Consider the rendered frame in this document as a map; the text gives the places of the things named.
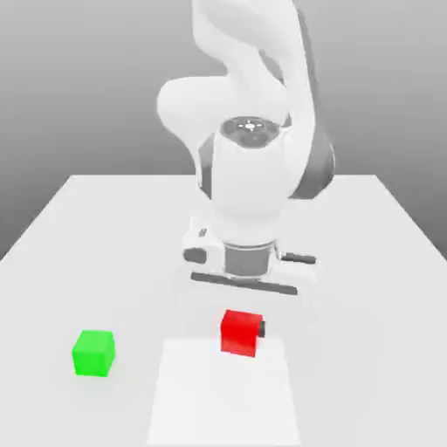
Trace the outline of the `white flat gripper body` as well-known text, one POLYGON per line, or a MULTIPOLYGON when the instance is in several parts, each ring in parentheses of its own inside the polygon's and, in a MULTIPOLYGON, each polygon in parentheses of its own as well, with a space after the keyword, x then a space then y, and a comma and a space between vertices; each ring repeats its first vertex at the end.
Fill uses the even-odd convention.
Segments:
POLYGON ((311 266, 286 267, 263 279, 235 279, 222 274, 182 268, 182 296, 192 299, 236 301, 305 298, 318 281, 318 270, 311 266))

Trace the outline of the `small red cube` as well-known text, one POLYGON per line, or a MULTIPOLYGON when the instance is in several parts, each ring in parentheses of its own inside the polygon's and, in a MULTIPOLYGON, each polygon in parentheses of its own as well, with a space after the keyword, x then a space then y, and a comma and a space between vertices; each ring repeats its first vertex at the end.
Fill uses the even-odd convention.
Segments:
POLYGON ((261 320, 264 320, 261 314, 227 309, 220 323, 221 351, 254 358, 261 320))

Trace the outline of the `small green cube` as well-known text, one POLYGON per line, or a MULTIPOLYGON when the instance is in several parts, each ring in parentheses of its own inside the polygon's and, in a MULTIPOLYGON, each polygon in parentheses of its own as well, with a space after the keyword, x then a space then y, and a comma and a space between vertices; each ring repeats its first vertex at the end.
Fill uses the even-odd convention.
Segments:
POLYGON ((107 377, 115 358, 115 340, 111 331, 83 330, 72 348, 77 375, 107 377))

